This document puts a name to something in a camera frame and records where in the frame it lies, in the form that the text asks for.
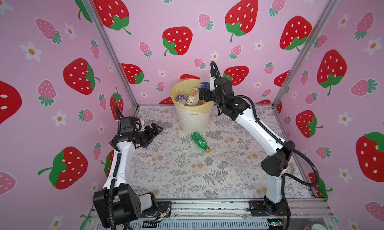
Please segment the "clear bottle blue cap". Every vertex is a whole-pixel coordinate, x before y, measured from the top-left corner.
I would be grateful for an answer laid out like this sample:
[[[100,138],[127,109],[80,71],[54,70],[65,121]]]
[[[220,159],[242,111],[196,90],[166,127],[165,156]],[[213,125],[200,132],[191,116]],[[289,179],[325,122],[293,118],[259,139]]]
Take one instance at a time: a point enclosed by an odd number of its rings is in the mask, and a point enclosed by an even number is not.
[[[185,96],[182,95],[182,94],[177,95],[176,100],[177,100],[177,103],[179,103],[181,105],[186,105],[187,104],[187,100],[186,100]]]

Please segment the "clear bottle orange flower label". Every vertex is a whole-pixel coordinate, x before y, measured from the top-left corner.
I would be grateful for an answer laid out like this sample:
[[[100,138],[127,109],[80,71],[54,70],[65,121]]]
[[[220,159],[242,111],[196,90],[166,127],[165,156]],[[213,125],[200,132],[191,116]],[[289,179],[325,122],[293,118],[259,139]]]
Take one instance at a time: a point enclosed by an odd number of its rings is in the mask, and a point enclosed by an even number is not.
[[[190,93],[188,100],[187,100],[187,105],[188,106],[197,106],[199,102],[199,88],[198,87],[193,87],[192,92]]]

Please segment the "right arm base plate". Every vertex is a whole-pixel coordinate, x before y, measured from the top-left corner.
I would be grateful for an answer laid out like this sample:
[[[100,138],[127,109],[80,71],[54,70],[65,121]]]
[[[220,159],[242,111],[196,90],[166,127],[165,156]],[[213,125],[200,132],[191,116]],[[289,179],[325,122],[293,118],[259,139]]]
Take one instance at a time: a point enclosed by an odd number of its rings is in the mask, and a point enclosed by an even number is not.
[[[246,209],[253,217],[290,217],[291,211],[285,200],[275,204],[268,199],[263,201],[249,201],[249,208]]]

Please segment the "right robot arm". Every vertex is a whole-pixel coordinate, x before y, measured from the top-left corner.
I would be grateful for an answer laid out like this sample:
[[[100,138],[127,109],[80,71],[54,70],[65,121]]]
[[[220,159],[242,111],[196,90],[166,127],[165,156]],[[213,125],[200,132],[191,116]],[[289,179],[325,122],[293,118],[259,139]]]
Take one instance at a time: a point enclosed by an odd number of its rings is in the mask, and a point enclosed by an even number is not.
[[[214,102],[219,114],[225,114],[234,122],[247,130],[263,147],[267,157],[261,167],[267,175],[267,193],[264,197],[264,209],[267,215],[291,215],[285,195],[285,180],[291,178],[306,186],[315,187],[320,182],[320,175],[314,163],[303,153],[295,149],[292,141],[285,141],[267,127],[257,116],[255,103],[245,95],[235,95],[230,80],[221,76],[217,64],[210,63],[210,85],[199,88],[199,98],[206,102]],[[315,180],[305,182],[291,174],[286,168],[293,154],[300,156],[312,168]]]

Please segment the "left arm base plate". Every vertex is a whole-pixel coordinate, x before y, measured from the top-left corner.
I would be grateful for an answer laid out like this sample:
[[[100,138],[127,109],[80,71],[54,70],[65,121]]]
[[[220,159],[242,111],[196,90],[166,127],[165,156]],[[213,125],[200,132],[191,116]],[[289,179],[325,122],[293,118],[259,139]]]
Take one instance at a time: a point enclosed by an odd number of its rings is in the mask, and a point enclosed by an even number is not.
[[[141,218],[157,218],[161,214],[166,214],[165,218],[171,216],[172,202],[160,201],[154,207],[144,210],[141,214]]]

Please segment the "green bottle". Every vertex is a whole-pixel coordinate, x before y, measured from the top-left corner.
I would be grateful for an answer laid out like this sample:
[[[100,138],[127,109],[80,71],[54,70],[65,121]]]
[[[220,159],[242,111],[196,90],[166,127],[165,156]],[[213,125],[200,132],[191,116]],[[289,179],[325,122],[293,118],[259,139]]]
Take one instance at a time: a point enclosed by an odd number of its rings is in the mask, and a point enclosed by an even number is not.
[[[208,146],[206,140],[200,135],[200,133],[195,132],[191,135],[193,141],[198,145],[198,147],[206,153],[209,153],[211,149]]]

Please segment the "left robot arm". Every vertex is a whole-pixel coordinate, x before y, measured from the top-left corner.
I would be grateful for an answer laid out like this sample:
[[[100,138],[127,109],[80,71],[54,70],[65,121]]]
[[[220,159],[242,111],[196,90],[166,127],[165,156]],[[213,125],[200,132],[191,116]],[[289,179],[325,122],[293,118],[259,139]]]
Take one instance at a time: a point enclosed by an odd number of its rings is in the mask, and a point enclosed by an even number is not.
[[[129,228],[145,212],[155,213],[159,207],[153,193],[137,195],[129,185],[129,174],[136,149],[145,149],[162,131],[155,123],[143,127],[136,117],[124,117],[115,107],[118,129],[109,145],[113,160],[107,181],[93,196],[93,204],[104,228],[115,230],[118,225]]]

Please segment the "clear bottle blue label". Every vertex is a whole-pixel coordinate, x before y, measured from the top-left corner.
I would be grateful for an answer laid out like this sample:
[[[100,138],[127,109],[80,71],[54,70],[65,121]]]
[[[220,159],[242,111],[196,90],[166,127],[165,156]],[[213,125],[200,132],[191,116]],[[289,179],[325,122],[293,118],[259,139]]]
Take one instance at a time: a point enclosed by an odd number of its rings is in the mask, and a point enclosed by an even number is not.
[[[206,82],[206,81],[201,82],[201,83],[200,83],[200,88],[205,88],[205,87],[210,88],[210,83],[209,83],[209,82]]]

